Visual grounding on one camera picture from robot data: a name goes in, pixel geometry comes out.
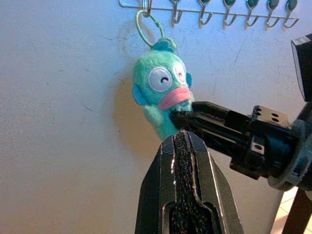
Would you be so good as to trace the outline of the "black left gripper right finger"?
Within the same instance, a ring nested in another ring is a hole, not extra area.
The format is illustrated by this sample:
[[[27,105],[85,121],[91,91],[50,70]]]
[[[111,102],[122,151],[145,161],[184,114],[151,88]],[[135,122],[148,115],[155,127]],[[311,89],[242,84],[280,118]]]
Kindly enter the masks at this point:
[[[189,191],[188,198],[193,201],[191,221],[197,233],[243,234],[229,183],[210,156],[204,141],[187,131],[181,132],[181,140],[186,150],[181,156],[181,161],[186,164],[181,166],[185,176],[182,189]]]

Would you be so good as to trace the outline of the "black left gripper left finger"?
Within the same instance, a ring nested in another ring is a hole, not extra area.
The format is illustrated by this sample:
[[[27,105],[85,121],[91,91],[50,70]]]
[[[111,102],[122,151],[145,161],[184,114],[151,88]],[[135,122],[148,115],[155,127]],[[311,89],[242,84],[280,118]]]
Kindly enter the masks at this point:
[[[189,143],[181,131],[165,139],[140,188],[137,234],[185,234],[189,230]]]

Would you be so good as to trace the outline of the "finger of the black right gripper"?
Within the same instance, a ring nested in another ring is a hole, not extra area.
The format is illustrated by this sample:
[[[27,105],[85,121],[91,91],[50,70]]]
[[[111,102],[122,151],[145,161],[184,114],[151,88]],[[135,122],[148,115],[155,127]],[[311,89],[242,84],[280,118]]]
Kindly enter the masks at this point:
[[[194,133],[208,148],[231,158],[246,152],[247,138],[203,112],[171,112],[170,120],[179,130]]]
[[[203,113],[231,129],[244,129],[251,121],[249,116],[207,101],[195,101],[192,103],[192,108],[194,112]]]

